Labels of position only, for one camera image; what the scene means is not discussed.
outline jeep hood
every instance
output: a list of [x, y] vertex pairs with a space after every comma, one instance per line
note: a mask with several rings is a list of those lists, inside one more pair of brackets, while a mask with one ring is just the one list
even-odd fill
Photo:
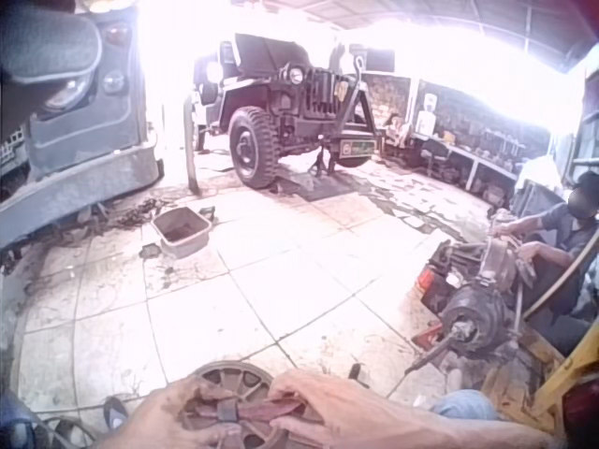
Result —
[[274, 75], [288, 63], [311, 66], [308, 52], [295, 42], [236, 34], [235, 43], [247, 76]]

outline corrugated roof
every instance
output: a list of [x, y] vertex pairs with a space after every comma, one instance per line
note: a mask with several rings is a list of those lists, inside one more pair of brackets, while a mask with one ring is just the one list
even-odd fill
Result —
[[[232, 3], [245, 1], [232, 0]], [[327, 22], [339, 29], [361, 28], [384, 19], [466, 27], [519, 47], [561, 71], [572, 67], [597, 40], [580, 13], [580, 4], [585, 4], [585, 0], [255, 0], [252, 3], [261, 3], [271, 11], [301, 10], [311, 20]]]

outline license plate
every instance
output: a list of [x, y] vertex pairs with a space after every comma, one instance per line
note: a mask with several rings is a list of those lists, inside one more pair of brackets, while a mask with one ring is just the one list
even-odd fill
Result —
[[342, 140], [339, 157], [362, 157], [374, 154], [376, 140]]

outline gray shirt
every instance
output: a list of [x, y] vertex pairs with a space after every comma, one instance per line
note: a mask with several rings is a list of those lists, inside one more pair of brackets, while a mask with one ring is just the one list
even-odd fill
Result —
[[[579, 230], [574, 229], [576, 218], [570, 214], [568, 205], [560, 203], [547, 212], [541, 214], [541, 222], [543, 227], [549, 231], [555, 229], [558, 233], [556, 247], [568, 252], [573, 257], [578, 257], [582, 250], [587, 246], [589, 240], [599, 228], [599, 223], [596, 220], [589, 220]], [[595, 248], [585, 258], [578, 268], [578, 285], [582, 286], [585, 273], [589, 270], [592, 261], [597, 257], [597, 249]]]

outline plastic basin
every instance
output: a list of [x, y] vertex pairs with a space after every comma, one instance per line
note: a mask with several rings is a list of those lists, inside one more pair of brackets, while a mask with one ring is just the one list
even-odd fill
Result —
[[212, 223], [187, 207], [167, 210], [152, 220], [160, 235], [162, 249], [178, 259], [205, 247]]

